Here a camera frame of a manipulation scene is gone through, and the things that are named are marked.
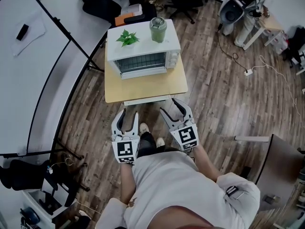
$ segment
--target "potted plant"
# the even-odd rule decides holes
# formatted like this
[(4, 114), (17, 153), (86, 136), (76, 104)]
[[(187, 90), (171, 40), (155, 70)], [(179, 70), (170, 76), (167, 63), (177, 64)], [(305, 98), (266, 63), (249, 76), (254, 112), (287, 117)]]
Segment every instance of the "potted plant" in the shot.
[(126, 45), (131, 45), (134, 44), (135, 42), (139, 41), (139, 38), (137, 38), (135, 36), (136, 33), (130, 33), (126, 30), (123, 31), (122, 35), (120, 36), (120, 38), (118, 40), (116, 40), (117, 42), (123, 42), (122, 47), (126, 46)]

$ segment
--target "wooden floor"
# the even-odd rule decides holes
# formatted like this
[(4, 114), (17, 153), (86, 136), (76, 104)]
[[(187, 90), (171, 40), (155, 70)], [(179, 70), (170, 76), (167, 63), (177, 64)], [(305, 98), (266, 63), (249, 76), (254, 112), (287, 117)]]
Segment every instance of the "wooden floor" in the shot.
[[(196, 20), (194, 25), (183, 15), (174, 19), (189, 88), (187, 93), (175, 97), (189, 104), (193, 110), (200, 140), (221, 172), (239, 174), (241, 168), (247, 165), (253, 168), (251, 180), (258, 172), (266, 150), (259, 145), (235, 142), (233, 136), (268, 136), (273, 133), (295, 148), (303, 148), (304, 129), (301, 128), (301, 118), (296, 113), (282, 76), (271, 68), (255, 68), (254, 74), (245, 77), (244, 69), (221, 52), (215, 35), (219, 7), (220, 3), (209, 0), (198, 14), (192, 14)], [(161, 15), (168, 18), (173, 11), (168, 9), (162, 11)], [(229, 37), (220, 34), (223, 49), (229, 54), (238, 53), (238, 62), (247, 69), (263, 65), (259, 55), (264, 56), (287, 78), (292, 95), (297, 98), (297, 107), (305, 116), (305, 97), (301, 92), (301, 78), (295, 75), (297, 69), (290, 69), (271, 46), (264, 47), (265, 38), (259, 38), (245, 52), (234, 46), (236, 35), (237, 30)], [(103, 67), (104, 48), (97, 52), (95, 60)], [(140, 121), (148, 124), (155, 138), (161, 136), (168, 145), (175, 146), (159, 114), (160, 107), (174, 117), (181, 116), (171, 101), (128, 106), (127, 125), (124, 126), (129, 127), (132, 113), (137, 110)], [(114, 159), (111, 145), (111, 122), (123, 108), (122, 103), (105, 102), (104, 75), (89, 70), (73, 96), (61, 127), (61, 141), (70, 150), (84, 155), (85, 162), (89, 164), (82, 176), (83, 183), (91, 191), (80, 191), (78, 201), (99, 212), (103, 211), (110, 198), (118, 198), (120, 193), (119, 165)], [(285, 208), (259, 213), (251, 228), (269, 228), (276, 221), (281, 224), (300, 189), (299, 185), (295, 186), (291, 201)], [(94, 228), (100, 214), (76, 205), (70, 210), (70, 215), (76, 214), (80, 208), (92, 216), (90, 228)]]

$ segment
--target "small table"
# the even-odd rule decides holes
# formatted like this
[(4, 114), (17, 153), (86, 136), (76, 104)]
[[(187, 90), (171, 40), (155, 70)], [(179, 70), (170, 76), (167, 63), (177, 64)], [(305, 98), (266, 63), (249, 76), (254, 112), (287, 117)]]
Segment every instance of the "small table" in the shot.
[(126, 106), (150, 103), (167, 100), (172, 94), (182, 94), (187, 91), (181, 56), (176, 67), (167, 69), (167, 73), (122, 80), (108, 64), (107, 53), (105, 54), (105, 101), (107, 103), (124, 101)]
[[(228, 2), (229, 0), (223, 1), (219, 11), (218, 11), (218, 16), (220, 16), (220, 11), (224, 7), (224, 5)], [(269, 45), (282, 31), (283, 28), (279, 24), (279, 22), (275, 19), (275, 17), (270, 13), (270, 17), (261, 17), (258, 21), (259, 25), (261, 26), (260, 29), (255, 33), (255, 35), (247, 42), (247, 44), (243, 47), (244, 50), (247, 50), (252, 43), (264, 32), (264, 30), (271, 30), (271, 31), (277, 31), (277, 33), (274, 34), (272, 38), (270, 38), (264, 45), (265, 47)]]
[[(284, 207), (295, 186), (304, 155), (278, 136), (236, 136), (236, 141), (262, 142), (268, 145), (255, 184), (261, 191), (259, 211)], [(266, 197), (277, 196), (278, 202), (269, 204)]]

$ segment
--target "orange box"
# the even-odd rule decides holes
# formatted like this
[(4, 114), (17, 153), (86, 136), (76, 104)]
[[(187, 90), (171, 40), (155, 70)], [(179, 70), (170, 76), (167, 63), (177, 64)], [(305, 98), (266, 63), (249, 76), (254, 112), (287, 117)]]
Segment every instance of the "orange box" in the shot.
[(126, 13), (126, 14), (123, 14), (123, 15), (121, 15), (121, 16), (119, 16), (119, 17), (116, 17), (116, 18), (115, 18), (115, 25), (116, 25), (116, 26), (125, 25), (124, 19), (130, 18), (130, 17), (133, 17), (133, 16), (134, 16), (133, 13)]

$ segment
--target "green jar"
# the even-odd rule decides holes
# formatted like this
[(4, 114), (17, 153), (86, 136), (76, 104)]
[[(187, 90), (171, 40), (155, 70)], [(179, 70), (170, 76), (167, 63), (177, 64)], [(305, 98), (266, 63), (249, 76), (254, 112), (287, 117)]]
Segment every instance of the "green jar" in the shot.
[(161, 17), (153, 18), (149, 23), (149, 28), (152, 33), (152, 40), (158, 43), (164, 41), (167, 24), (165, 19)]

